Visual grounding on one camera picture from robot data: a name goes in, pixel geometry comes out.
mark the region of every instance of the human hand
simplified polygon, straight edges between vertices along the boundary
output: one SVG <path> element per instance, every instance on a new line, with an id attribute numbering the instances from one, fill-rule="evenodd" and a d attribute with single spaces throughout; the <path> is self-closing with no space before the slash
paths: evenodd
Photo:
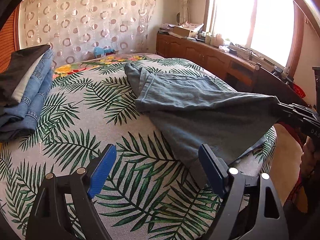
<path id="1" fill-rule="evenodd" d="M 302 177 L 308 177 L 316 166 L 317 161 L 320 160 L 320 149 L 315 151 L 315 146 L 310 137 L 307 138 L 303 146 L 303 154 L 301 156 L 300 174 Z"/>

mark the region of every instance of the silver screw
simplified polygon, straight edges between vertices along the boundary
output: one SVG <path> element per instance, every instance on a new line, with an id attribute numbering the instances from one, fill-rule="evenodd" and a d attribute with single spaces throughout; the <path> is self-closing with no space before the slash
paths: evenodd
<path id="1" fill-rule="evenodd" d="M 46 179 L 52 179 L 53 178 L 53 174 L 52 173 L 48 173 L 46 176 L 45 176 Z"/>
<path id="2" fill-rule="evenodd" d="M 230 168 L 230 169 L 229 169 L 229 172 L 230 172 L 231 174 L 233 174 L 233 175 L 238 174 L 238 170 L 237 170 L 236 168 Z"/>
<path id="3" fill-rule="evenodd" d="M 85 173 L 85 168 L 79 168 L 77 169 L 78 174 L 84 174 Z"/>
<path id="4" fill-rule="evenodd" d="M 262 174 L 261 174 L 261 177 L 262 177 L 263 179 L 265 179 L 265 180 L 267 180 L 267 179 L 270 178 L 269 174 L 266 174 L 266 173 L 262 173 Z"/>

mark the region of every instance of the window pane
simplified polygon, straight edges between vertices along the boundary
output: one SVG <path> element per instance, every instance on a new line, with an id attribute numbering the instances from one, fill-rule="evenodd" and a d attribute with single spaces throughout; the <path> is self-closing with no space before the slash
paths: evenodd
<path id="1" fill-rule="evenodd" d="M 251 48 L 286 66 L 293 28 L 293 0 L 258 0 Z"/>
<path id="2" fill-rule="evenodd" d="M 233 43 L 247 43 L 254 0 L 217 0 L 214 34 L 221 33 Z"/>

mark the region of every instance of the cabinet door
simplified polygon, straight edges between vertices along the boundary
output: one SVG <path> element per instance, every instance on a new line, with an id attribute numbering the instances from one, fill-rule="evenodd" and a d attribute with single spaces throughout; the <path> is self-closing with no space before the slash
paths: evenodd
<path id="1" fill-rule="evenodd" d="M 193 63 L 202 66 L 203 65 L 203 56 L 199 52 L 198 49 L 193 47 L 192 45 L 186 46 L 186 59 L 192 61 Z"/>
<path id="2" fill-rule="evenodd" d="M 180 39 L 169 41 L 167 57 L 185 58 L 185 47 Z"/>
<path id="3" fill-rule="evenodd" d="M 161 57 L 166 57 L 166 50 L 168 47 L 168 42 L 166 37 L 163 34 L 157 35 L 157 44 L 156 44 L 156 54 Z"/>
<path id="4" fill-rule="evenodd" d="M 205 63 L 203 68 L 221 78 L 222 80 L 225 79 L 227 74 L 228 62 L 224 57 L 220 57 L 218 53 L 217 55 L 211 54 L 206 55 L 204 61 Z"/>

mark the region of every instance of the window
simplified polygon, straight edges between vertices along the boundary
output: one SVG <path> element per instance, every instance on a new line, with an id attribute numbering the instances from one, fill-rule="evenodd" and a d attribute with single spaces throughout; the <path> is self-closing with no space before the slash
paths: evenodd
<path id="1" fill-rule="evenodd" d="M 293 0 L 210 0 L 209 6 L 215 10 L 207 31 L 221 33 L 279 67 L 287 66 L 294 34 Z"/>

